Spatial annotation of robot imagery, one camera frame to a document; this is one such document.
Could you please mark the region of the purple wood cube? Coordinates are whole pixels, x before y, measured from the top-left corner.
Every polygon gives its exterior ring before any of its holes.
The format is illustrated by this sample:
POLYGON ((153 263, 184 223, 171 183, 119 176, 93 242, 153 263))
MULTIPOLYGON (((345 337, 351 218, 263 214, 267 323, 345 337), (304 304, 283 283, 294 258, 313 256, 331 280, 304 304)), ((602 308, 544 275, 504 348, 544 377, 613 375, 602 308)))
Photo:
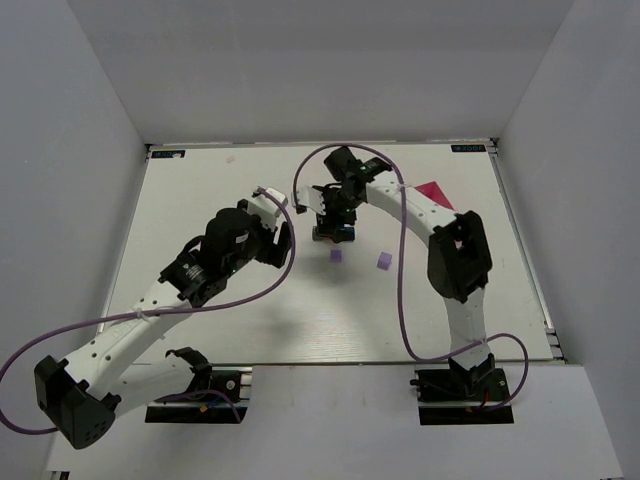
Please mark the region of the purple wood cube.
POLYGON ((343 262, 343 251, 340 249, 332 249, 330 251, 330 261, 332 263, 342 263, 343 262))
POLYGON ((392 264, 392 254, 381 252, 377 260, 377 267, 381 270, 388 270, 392 264))

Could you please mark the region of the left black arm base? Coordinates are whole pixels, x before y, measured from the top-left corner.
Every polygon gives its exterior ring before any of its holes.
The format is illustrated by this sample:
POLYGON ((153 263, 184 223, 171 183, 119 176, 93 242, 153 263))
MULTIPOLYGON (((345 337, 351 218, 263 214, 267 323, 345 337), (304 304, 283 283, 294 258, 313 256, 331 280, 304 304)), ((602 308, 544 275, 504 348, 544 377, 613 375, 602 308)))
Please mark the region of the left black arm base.
POLYGON ((146 407, 147 424, 237 425, 251 396, 251 367, 213 367, 208 377, 190 385, 188 395, 146 407))

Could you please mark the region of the dark blue letter cube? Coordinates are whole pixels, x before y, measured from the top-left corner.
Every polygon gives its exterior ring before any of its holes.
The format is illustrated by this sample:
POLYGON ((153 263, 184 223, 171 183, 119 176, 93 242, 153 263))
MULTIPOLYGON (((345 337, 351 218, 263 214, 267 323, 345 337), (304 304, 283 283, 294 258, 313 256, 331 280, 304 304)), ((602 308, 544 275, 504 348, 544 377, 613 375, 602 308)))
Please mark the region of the dark blue letter cube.
POLYGON ((316 241, 320 241, 320 240, 321 240, 321 237, 320 237, 320 235, 318 234, 318 230, 317 230, 317 227, 316 227, 316 226, 314 226, 314 227, 312 228, 311 237, 312 237, 312 240, 313 240, 314 242, 316 242, 316 241))

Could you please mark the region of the pink plastic box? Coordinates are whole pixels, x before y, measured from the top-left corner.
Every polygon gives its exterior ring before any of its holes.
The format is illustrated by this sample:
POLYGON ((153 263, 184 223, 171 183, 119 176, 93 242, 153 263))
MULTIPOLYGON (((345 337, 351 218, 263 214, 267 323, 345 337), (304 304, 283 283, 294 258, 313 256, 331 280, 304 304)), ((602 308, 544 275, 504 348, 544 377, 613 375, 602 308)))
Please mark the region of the pink plastic box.
POLYGON ((436 204, 449 210, 455 209, 437 182, 431 181, 424 183, 416 186, 415 189, 436 204))

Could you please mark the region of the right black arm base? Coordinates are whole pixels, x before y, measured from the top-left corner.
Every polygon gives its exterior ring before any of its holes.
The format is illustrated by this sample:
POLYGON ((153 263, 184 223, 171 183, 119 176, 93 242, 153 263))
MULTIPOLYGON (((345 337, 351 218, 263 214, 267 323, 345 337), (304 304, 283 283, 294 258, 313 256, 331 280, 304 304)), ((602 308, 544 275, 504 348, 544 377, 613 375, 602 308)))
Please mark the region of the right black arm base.
POLYGON ((494 406, 509 395, 502 368, 495 369, 471 393, 465 391, 448 369, 416 370, 409 385, 417 396, 421 426, 507 425, 514 423, 509 404, 494 406))

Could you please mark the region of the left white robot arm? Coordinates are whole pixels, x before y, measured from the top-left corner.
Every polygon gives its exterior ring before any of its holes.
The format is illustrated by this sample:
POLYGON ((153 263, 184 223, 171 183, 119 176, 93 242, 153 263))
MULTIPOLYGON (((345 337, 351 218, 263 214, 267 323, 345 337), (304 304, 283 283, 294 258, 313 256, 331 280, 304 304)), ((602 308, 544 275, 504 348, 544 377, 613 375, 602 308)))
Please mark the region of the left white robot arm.
POLYGON ((154 400, 210 395, 212 366, 191 347, 170 348, 144 373, 133 363, 170 329, 221 294, 252 261, 289 271, 294 235, 281 192, 259 189, 219 210, 185 244, 125 315, 81 348, 34 369, 39 408, 76 450, 97 442, 117 417, 154 400))

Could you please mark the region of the blue rectangular wood block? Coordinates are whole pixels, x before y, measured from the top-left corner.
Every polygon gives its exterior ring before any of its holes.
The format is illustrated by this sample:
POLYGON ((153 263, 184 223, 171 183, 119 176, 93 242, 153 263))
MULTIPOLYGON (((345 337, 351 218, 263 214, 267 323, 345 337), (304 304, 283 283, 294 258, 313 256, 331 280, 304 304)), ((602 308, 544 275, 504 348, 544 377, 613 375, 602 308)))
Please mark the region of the blue rectangular wood block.
POLYGON ((355 240, 355 229, 351 226, 344 226, 336 231, 338 242, 353 242, 355 240))

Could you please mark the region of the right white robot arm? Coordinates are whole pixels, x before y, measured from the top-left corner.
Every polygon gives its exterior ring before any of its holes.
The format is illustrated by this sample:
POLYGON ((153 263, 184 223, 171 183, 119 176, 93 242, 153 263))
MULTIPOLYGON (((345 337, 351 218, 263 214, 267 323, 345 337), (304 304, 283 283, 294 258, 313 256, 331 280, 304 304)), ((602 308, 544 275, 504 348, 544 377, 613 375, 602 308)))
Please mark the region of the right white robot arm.
POLYGON ((412 232, 427 248, 426 276, 443 298, 451 352, 446 356, 457 389, 470 396, 495 368, 487 344, 484 297, 493 263, 480 216, 459 213, 408 185, 400 169, 377 153, 363 162, 350 146, 332 151, 324 165, 332 182, 294 188, 298 212, 312 210, 312 236, 335 243, 354 240, 356 210, 375 207, 412 232))

